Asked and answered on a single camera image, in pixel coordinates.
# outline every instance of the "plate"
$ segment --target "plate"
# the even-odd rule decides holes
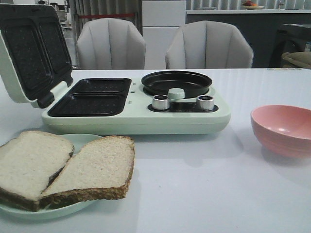
[[[260,10],[263,9],[264,6],[242,6],[246,10]]]
[[[64,134],[61,136],[70,140],[73,143],[74,154],[77,154],[80,151],[81,147],[86,143],[101,138],[100,136],[92,134]],[[72,205],[62,206],[59,208],[48,206],[45,209],[40,209],[38,212],[31,212],[27,210],[18,209],[7,202],[0,201],[0,209],[12,216],[16,216],[19,218],[42,220],[42,219],[52,219],[62,217],[75,213],[91,205],[94,202],[96,202],[96,200],[82,201]]]

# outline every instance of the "chair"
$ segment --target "chair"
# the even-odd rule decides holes
[[[250,68],[253,50],[235,26],[199,21],[179,27],[165,61],[167,69]]]
[[[80,69],[144,69],[146,44],[130,21],[87,22],[77,40]]]

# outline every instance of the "white bread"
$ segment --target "white bread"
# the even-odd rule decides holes
[[[0,147],[0,199],[37,211],[41,193],[73,153],[67,139],[41,131],[22,132]]]
[[[124,198],[134,157],[134,141],[127,136],[107,136],[84,145],[42,193],[42,205]]]

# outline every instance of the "pink bowl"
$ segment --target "pink bowl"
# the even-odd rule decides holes
[[[295,158],[311,157],[311,110],[265,105],[251,113],[258,141],[267,149]]]

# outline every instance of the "black frying pan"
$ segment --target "black frying pan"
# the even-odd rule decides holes
[[[167,95],[171,88],[185,90],[185,98],[194,98],[208,91],[212,80],[190,71],[166,70],[148,74],[141,79],[144,90],[151,95]]]

